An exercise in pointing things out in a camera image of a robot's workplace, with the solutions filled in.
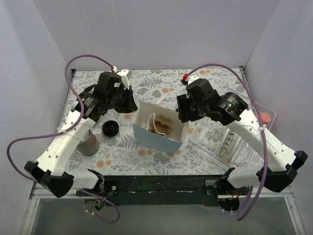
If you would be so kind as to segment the brown cardboard cup carrier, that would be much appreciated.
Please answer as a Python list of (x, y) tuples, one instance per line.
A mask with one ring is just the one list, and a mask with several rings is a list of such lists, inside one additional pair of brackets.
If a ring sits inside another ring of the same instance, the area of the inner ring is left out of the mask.
[(173, 131), (172, 120), (165, 118), (163, 115), (151, 119), (148, 130), (154, 134), (168, 136)]

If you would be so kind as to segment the light blue paper bag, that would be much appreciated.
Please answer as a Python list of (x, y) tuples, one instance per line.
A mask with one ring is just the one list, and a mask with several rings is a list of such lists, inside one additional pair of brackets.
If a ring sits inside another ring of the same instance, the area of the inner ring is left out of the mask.
[(188, 136), (189, 123), (179, 120), (176, 106), (165, 108), (157, 103), (139, 101), (132, 117), (135, 141), (160, 151), (175, 154)]

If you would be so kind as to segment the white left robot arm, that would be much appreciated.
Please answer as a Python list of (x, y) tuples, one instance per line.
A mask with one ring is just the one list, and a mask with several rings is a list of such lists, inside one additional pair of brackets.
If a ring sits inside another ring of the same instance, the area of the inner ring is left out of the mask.
[(108, 110), (124, 114), (138, 110), (130, 76), (130, 70), (101, 73), (97, 84), (86, 87), (73, 102), (61, 134), (36, 161), (25, 164), (24, 169), (54, 196), (63, 197), (71, 189), (85, 189), (94, 196), (103, 193), (102, 174), (92, 169), (66, 172), (65, 167), (77, 146), (90, 138), (91, 128)]

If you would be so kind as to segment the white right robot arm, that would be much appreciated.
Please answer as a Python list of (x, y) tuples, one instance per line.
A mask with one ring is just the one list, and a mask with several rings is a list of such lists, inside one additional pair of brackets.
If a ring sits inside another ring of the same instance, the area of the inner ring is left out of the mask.
[(241, 97), (232, 92), (219, 95), (206, 79), (199, 78), (187, 85), (186, 94), (177, 96), (177, 102), (181, 122), (211, 118), (240, 136), (264, 159), (263, 165), (228, 169), (215, 183), (218, 192), (231, 195), (248, 186), (281, 192), (293, 182), (297, 170), (308, 158), (304, 151), (287, 147), (261, 127), (256, 112)]

